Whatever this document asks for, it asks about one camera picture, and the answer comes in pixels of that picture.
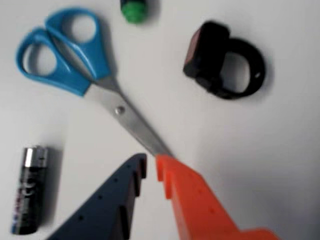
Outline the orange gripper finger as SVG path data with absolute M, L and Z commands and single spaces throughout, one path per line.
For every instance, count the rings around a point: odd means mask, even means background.
M 172 156 L 156 156 L 157 178 L 171 201 L 182 240 L 277 240 L 265 228 L 240 230 L 204 178 Z

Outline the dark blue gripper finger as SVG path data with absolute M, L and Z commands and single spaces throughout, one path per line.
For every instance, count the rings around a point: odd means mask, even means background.
M 147 176 L 147 156 L 126 160 L 54 233 L 50 240 L 128 240 L 135 199 Z

